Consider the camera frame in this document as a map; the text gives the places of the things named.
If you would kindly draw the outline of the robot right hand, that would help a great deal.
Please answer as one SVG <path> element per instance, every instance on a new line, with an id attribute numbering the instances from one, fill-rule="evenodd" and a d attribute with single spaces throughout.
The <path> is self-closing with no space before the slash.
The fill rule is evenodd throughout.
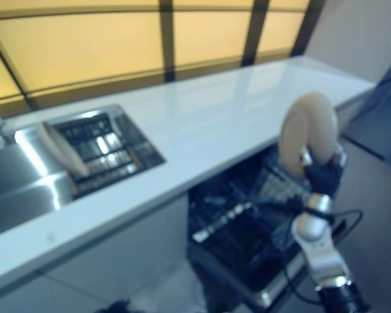
<path id="1" fill-rule="evenodd" d="M 347 163 L 347 153 L 343 146 L 338 143 L 332 158 L 325 164 L 316 161 L 309 148 L 303 148 L 300 160 L 311 191 L 333 198 Z"/>

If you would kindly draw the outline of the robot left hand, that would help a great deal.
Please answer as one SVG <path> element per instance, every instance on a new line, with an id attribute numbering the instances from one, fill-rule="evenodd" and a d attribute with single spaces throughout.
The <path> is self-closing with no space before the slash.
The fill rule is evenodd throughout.
<path id="1" fill-rule="evenodd" d="M 120 300 L 116 301 L 105 308 L 100 308 L 96 313 L 131 313 L 129 309 L 129 301 Z"/>

